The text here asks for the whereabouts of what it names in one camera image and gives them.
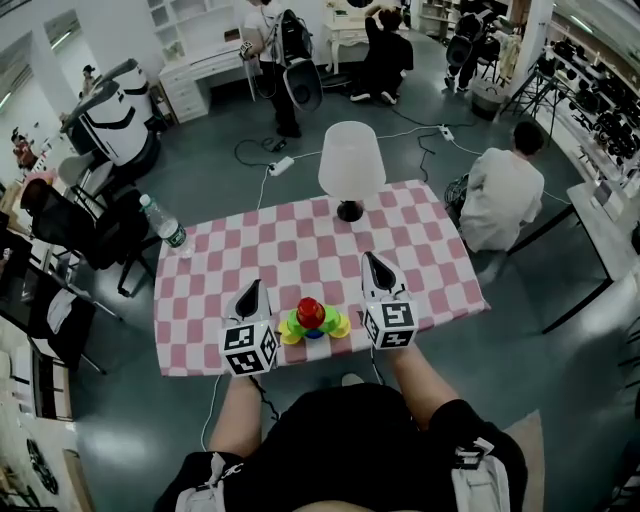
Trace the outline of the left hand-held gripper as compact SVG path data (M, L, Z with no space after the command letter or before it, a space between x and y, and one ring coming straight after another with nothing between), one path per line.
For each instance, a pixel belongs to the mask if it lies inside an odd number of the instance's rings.
M222 362L232 376L253 376L273 368L278 340L271 315L261 279L243 286L229 300L218 341Z

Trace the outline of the red paper cup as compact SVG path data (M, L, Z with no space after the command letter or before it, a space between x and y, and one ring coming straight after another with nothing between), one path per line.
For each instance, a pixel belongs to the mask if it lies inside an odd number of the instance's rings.
M304 297L298 303L296 318L304 329L318 329L325 322L324 306L312 297Z

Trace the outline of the person's left forearm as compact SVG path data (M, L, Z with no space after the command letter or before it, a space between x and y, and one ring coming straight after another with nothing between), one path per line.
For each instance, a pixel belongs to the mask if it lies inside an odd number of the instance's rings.
M262 441L261 395L250 377L230 380L207 449L247 458Z

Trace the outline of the pink white checkered tablecloth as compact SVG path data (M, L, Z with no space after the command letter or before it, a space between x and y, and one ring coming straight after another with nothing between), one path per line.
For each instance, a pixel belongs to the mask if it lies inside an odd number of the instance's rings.
M266 207L188 229L193 254L159 255L154 328L160 372L168 377L223 371L217 335L233 296L255 280L276 320L304 297L349 316L351 333L281 347L279 365L305 363L370 345L359 314L361 258L371 251L396 264L428 330L489 309L466 248L443 204L424 182L386 185L364 203L363 216L341 221L328 196Z

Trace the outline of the white table lamp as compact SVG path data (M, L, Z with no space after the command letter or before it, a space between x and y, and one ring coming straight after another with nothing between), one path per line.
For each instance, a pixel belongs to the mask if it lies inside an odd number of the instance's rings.
M374 130L358 121L343 121L325 133L318 181L322 190L340 201L337 216L348 223L364 213L362 202L386 184L386 170Z

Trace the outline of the person's black shirt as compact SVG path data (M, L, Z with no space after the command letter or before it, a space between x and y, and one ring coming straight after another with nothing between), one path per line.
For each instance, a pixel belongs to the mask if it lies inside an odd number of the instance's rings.
M374 512L457 512L451 472L459 448L493 445L512 512L528 470L520 447L459 399L422 431L396 390L364 383L300 396L247 458L189 454L153 512L294 512L339 501Z

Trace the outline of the black office chair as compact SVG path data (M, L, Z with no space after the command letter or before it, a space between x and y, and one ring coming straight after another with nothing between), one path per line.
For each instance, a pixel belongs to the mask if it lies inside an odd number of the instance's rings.
M43 242L81 254L94 270L122 266L117 291L131 293L125 281L134 263L153 277L144 251L161 241L151 235L147 216L141 211L141 194L129 190L95 218L77 203L64 198L43 179L33 179L25 187L20 206L32 217L33 236Z

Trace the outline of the black mesh chair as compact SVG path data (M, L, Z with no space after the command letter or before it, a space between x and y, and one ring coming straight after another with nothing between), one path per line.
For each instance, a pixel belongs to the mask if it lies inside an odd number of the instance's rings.
M49 304L65 288L77 295L72 311L54 334L47 323ZM46 273L31 262L31 244L0 230L0 316L32 339L44 340L66 367L76 370L89 357L85 346L97 309L90 295Z

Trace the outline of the wooden open shelf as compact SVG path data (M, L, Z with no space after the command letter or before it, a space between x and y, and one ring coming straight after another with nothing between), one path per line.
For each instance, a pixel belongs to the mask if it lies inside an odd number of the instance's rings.
M72 422L69 370L56 356L31 349L30 386L37 418Z

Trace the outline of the white drawer desk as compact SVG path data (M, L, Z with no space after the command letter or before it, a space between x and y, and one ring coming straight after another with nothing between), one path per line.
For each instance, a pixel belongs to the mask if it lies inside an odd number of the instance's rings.
M249 63L240 57L240 47L236 41L203 48L166 64L160 71L160 84L179 124L208 114L212 96L207 84L212 77L218 79L242 70L251 98L256 100Z

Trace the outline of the white ornate side table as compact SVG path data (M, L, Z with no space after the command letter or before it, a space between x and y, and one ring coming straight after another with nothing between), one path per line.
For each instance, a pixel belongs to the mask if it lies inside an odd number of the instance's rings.
M338 75L340 72L340 48L368 43L364 20L357 19L352 21L342 19L338 21L325 21L324 28L327 35L327 44L330 48L330 61L326 66L326 71Z

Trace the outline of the black wheel rim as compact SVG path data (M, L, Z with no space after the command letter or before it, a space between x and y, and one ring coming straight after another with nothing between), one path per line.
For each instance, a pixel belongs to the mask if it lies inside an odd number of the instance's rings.
M40 480L41 484L52 495L58 495L58 482L53 475L51 468L46 463L44 456L40 452L37 443L33 439L28 438L26 440L26 446L31 467Z

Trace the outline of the shelf of black headsets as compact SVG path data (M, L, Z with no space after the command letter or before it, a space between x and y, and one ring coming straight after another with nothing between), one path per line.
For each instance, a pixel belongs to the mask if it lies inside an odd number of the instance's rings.
M556 59L556 70L571 89L571 117L596 147L620 170L640 166L640 97L568 39L551 42L546 55Z

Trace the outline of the white open shelf cabinet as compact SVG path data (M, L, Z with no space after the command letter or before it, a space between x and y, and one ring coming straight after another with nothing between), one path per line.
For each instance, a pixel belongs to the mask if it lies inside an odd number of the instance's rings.
M233 0L145 0L169 59L239 38Z

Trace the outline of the white desk black frame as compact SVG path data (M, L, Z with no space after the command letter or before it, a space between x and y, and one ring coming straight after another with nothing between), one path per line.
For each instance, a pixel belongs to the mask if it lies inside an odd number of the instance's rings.
M629 199L616 200L614 193L611 193L609 198L619 205L620 210L619 216L612 219L605 207L599 203L596 189L597 187L591 183L570 187L566 191L569 204L507 252L508 256L514 255L574 215L589 238L605 272L605 279L589 295L545 327L542 330L543 335L573 318L615 282L625 279L634 271L640 271L640 253L632 243L634 230L640 222L640 203L634 203Z

